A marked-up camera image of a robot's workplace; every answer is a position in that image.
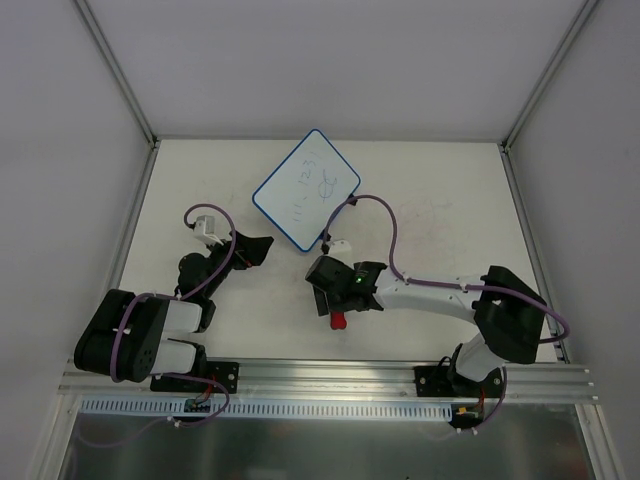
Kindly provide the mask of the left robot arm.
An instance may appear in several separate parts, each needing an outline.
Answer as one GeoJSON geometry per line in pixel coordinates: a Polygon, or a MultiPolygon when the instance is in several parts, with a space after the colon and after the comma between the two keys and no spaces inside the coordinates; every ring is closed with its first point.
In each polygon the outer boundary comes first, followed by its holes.
{"type": "Polygon", "coordinates": [[[207,255],[183,256],[175,297],[109,290],[76,344],[74,366],[115,382],[152,377],[159,384],[174,375],[185,389],[203,387],[215,377],[205,347],[174,336],[206,331],[216,311],[215,291],[231,271],[262,265],[273,242],[271,236],[237,233],[235,243],[215,242],[207,255]]]}

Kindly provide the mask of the blue framed whiteboard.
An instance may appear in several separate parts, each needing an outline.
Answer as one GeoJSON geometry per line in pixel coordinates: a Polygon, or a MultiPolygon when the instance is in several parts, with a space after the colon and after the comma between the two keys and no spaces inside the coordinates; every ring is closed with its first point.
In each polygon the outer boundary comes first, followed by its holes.
{"type": "Polygon", "coordinates": [[[356,170],[313,129],[254,191],[252,203],[296,248],[308,252],[334,209],[360,184],[356,170]]]}

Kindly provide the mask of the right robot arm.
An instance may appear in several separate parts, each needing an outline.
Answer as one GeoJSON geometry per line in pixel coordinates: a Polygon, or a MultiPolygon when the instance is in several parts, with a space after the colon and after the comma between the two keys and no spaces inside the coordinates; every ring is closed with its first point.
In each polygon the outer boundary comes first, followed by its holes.
{"type": "Polygon", "coordinates": [[[478,329],[458,345],[445,377],[459,395],[470,395],[507,363],[533,364],[541,341],[546,304],[510,270],[492,266],[478,289],[460,281],[420,285],[396,276],[381,262],[352,266],[329,255],[318,257],[306,273],[318,314],[370,310],[414,310],[466,321],[478,329]]]}

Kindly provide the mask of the red bone-shaped eraser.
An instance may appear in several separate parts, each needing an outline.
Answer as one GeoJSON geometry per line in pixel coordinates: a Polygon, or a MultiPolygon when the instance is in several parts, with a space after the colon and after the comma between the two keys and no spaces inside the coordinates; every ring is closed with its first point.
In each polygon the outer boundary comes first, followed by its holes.
{"type": "Polygon", "coordinates": [[[330,328],[332,330],[345,330],[347,325],[346,316],[343,312],[330,313],[330,328]]]}

